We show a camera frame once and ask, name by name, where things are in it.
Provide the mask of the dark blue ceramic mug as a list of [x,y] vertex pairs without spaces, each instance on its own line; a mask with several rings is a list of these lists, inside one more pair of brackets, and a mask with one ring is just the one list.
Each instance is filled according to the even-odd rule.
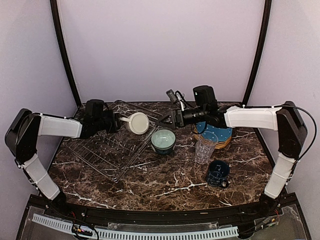
[[226,162],[214,160],[208,166],[206,182],[211,187],[220,187],[222,189],[226,189],[229,186],[229,174],[230,167]]

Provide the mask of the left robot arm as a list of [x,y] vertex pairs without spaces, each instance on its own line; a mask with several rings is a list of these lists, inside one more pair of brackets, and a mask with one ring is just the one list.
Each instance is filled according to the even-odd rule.
[[16,165],[21,168],[30,183],[51,203],[51,210],[60,218],[67,218],[71,213],[70,206],[65,203],[66,195],[53,181],[43,166],[38,155],[38,139],[41,136],[68,137],[72,139],[88,139],[100,131],[108,134],[116,133],[121,124],[131,125],[135,134],[144,133],[147,125],[154,123],[160,126],[160,118],[149,118],[142,112],[131,117],[124,117],[112,109],[90,107],[82,120],[33,112],[22,108],[7,130],[4,141]]

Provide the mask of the white ribbed ceramic mug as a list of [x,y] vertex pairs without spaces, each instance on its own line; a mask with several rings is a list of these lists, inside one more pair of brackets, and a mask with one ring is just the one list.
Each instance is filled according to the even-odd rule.
[[136,112],[129,117],[120,117],[119,120],[125,122],[126,129],[136,135],[146,133],[150,126],[148,116],[142,112]]

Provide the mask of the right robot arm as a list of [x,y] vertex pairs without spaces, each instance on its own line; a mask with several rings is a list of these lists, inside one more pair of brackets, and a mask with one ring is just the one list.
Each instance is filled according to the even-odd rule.
[[273,106],[227,106],[219,107],[214,89],[208,85],[193,89],[196,107],[174,109],[156,120],[156,125],[170,129],[183,128],[205,122],[213,127],[256,128],[273,130],[278,133],[278,157],[264,195],[255,205],[255,213],[266,217],[275,208],[276,199],[292,177],[308,130],[298,108],[292,101]]

